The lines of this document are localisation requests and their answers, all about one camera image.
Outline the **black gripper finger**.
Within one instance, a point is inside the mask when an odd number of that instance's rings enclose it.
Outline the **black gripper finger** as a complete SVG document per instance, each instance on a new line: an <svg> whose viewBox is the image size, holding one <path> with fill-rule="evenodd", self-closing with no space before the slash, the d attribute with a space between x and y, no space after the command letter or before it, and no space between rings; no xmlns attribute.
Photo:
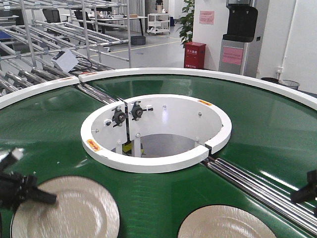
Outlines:
<svg viewBox="0 0 317 238"><path fill-rule="evenodd" d="M298 191L291 193L290 198L293 203L302 203L315 200L317 197L317 171L307 172L308 184L300 188Z"/></svg>

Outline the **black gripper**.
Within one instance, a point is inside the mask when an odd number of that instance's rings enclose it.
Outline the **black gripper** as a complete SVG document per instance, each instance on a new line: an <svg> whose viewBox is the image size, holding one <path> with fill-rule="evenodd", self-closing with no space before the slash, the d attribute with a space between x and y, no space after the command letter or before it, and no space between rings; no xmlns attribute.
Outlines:
<svg viewBox="0 0 317 238"><path fill-rule="evenodd" d="M0 152L0 207L8 210L15 210L20 203L25 201L27 190L37 183L34 175L24 176L18 172L5 173L4 170L23 157L22 148ZM31 188L31 199L46 204L55 204L57 196L52 193Z"/></svg>

